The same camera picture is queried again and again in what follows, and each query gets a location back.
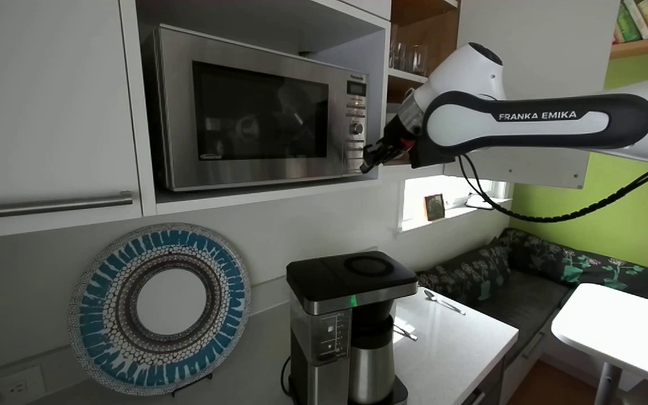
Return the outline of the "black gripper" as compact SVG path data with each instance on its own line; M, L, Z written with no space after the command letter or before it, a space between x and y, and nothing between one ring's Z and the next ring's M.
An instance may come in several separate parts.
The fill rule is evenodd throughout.
M418 137L417 127L404 127L401 118L385 123L385 134L362 149L359 172L369 174L377 164L392 161L394 157L407 154Z

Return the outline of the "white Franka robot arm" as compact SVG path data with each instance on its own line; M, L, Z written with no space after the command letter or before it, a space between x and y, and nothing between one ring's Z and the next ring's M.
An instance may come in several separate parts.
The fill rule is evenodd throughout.
M454 50L404 96L385 134L362 149L359 172L409 155L414 169L476 149L542 147L648 159L648 80L619 92L506 100L503 64L480 42Z

